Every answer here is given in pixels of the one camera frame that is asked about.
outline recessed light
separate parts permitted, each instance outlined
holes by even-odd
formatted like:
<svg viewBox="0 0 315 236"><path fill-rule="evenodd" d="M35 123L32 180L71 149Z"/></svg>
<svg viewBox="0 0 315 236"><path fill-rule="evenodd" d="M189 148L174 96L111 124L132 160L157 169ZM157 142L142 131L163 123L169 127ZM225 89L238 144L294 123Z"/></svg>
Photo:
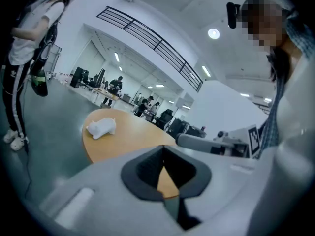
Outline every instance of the recessed light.
<svg viewBox="0 0 315 236"><path fill-rule="evenodd" d="M119 62L118 53L116 53L116 52L115 52L115 57L116 57L117 62Z"/></svg>
<svg viewBox="0 0 315 236"><path fill-rule="evenodd" d="M202 69L204 70L204 72L207 74L208 77L211 77L208 69L204 65L202 66Z"/></svg>
<svg viewBox="0 0 315 236"><path fill-rule="evenodd" d="M208 31L208 35L212 39L218 39L220 37L220 32L217 29L212 28Z"/></svg>

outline white sneaker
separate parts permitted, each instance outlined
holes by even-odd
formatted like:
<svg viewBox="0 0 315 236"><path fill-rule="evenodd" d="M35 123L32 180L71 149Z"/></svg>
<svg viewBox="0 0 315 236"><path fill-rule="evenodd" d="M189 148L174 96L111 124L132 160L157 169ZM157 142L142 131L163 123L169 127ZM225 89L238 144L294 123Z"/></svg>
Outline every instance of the white sneaker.
<svg viewBox="0 0 315 236"><path fill-rule="evenodd" d="M18 131L13 131L12 129L9 128L8 132L4 136L3 140L6 144L9 144L12 142L15 138L18 137Z"/></svg>
<svg viewBox="0 0 315 236"><path fill-rule="evenodd" d="M21 137L18 136L17 138L15 138L15 139L13 140L13 142L11 142L10 147L11 147L11 149L13 149L14 151L18 151L18 150L20 150L21 148L23 148L25 142L29 143L29 140L28 140L27 137L21 138Z"/></svg>

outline man in black shirt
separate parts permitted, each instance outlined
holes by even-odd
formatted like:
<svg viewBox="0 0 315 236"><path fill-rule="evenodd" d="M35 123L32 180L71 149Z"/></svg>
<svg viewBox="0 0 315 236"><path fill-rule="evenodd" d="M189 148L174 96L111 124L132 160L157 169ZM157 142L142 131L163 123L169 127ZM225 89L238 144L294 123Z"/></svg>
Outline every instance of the man in black shirt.
<svg viewBox="0 0 315 236"><path fill-rule="evenodd" d="M123 78L120 76L117 80L112 80L109 83L109 89L107 90L109 93L116 95L119 90L123 88ZM108 101L108 98L105 98L103 101L103 104L105 104ZM109 100L108 106L112 105L112 100Z"/></svg>
<svg viewBox="0 0 315 236"><path fill-rule="evenodd" d="M143 99L141 105L139 106L138 112L136 113L136 116L141 117L142 113L150 106L149 103L151 101L153 101L153 96L150 96L148 99Z"/></svg>

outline black camera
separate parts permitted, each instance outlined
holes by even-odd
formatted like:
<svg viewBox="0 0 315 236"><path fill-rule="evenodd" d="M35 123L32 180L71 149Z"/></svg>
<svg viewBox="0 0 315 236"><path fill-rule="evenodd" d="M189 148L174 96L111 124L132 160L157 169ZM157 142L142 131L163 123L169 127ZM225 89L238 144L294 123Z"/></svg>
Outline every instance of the black camera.
<svg viewBox="0 0 315 236"><path fill-rule="evenodd" d="M236 28L236 20L237 20L238 14L240 13L240 7L241 6L239 4L234 4L232 2L228 2L226 4L228 26L231 29Z"/></svg>

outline white stripe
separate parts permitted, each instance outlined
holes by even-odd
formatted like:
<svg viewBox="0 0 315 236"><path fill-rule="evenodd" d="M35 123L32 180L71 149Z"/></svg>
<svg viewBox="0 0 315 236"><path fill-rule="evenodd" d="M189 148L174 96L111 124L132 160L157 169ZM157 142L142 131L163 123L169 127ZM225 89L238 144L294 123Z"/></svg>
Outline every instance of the white stripe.
<svg viewBox="0 0 315 236"><path fill-rule="evenodd" d="M19 134L20 134L21 138L24 138L24 134L23 134L23 131L22 131L22 126L20 124L19 117L18 117L18 112L16 110L16 97L17 97L17 93L18 93L19 82L20 82L20 79L21 79L23 68L24 68L24 64L23 65L19 65L18 71L17 71L16 76L15 76L14 85L13 85L13 92L12 92L13 117L14 117L15 123L16 123L16 125L18 127L18 131L19 131Z"/></svg>
<svg viewBox="0 0 315 236"><path fill-rule="evenodd" d="M67 228L73 229L78 222L83 210L88 206L94 191L90 188L82 188L65 207L59 212L55 221Z"/></svg>

